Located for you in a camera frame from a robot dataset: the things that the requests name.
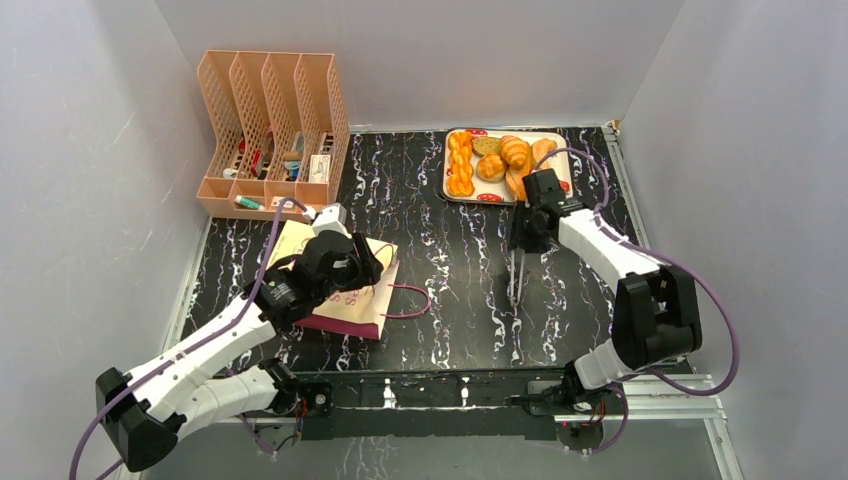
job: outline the white wall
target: white wall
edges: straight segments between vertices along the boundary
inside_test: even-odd
[[[152,1],[0,2],[0,477],[65,477],[94,379],[161,348],[214,146],[196,91]],[[98,429],[80,478],[117,458]]]
[[[848,478],[848,4],[690,0],[623,123],[654,245],[736,315],[747,478]],[[697,364],[722,375],[715,317]]]
[[[210,48],[331,52],[357,129],[621,118],[683,0],[156,0]]]

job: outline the orange desk organizer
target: orange desk organizer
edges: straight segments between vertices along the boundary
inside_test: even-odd
[[[320,209],[335,202],[347,156],[350,127],[339,87],[335,55],[315,53],[236,52],[209,50],[197,68],[217,146],[197,198],[213,217],[271,220],[274,197],[295,197]],[[251,171],[257,154],[266,155],[273,135],[274,149],[268,173],[262,180]],[[297,180],[287,181],[283,155],[298,133],[303,135],[303,155]],[[333,136],[329,178],[325,183],[302,181],[309,160],[320,153],[324,134]],[[240,144],[244,141],[244,153]],[[234,167],[242,155],[235,178],[224,169]],[[250,210],[235,203],[243,195],[264,205]],[[291,206],[286,220],[300,219]]]

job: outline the paper bag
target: paper bag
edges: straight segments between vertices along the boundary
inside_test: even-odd
[[[314,237],[312,227],[287,221],[274,246],[271,263],[287,255],[303,252],[306,242]],[[368,246],[383,265],[383,275],[374,287],[336,293],[318,306],[312,315],[296,322],[308,328],[379,340],[383,333],[384,316],[392,298],[397,276],[397,246],[380,240],[368,239]]]

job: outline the small box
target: small box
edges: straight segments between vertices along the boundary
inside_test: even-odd
[[[327,183],[330,180],[330,156],[312,155],[309,161],[309,181]]]

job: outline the pastry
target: pastry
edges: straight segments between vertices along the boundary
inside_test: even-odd
[[[507,135],[501,139],[501,157],[506,160],[509,167],[514,170],[522,170],[531,161],[532,152],[530,144],[524,140]]]
[[[512,196],[516,201],[526,202],[527,192],[524,191],[524,172],[510,168],[506,172],[506,186],[512,192]]]
[[[556,142],[549,139],[549,138],[543,138],[541,140],[537,140],[535,143],[533,143],[533,147],[532,147],[533,164],[535,165],[536,163],[541,161],[545,157],[545,155],[548,154],[548,152],[555,149],[556,147],[557,147]],[[544,165],[539,166],[539,170],[544,170],[546,168],[551,168],[550,163],[547,162],[547,161],[545,162]]]
[[[501,139],[495,137],[474,137],[471,139],[471,147],[474,153],[485,157],[490,153],[500,153]]]
[[[487,182],[500,182],[506,170],[506,162],[497,153],[486,154],[477,162],[477,177]]]
[[[450,175],[447,180],[448,194],[453,197],[467,197],[474,193],[471,176],[471,132],[458,130],[448,137],[450,149]]]

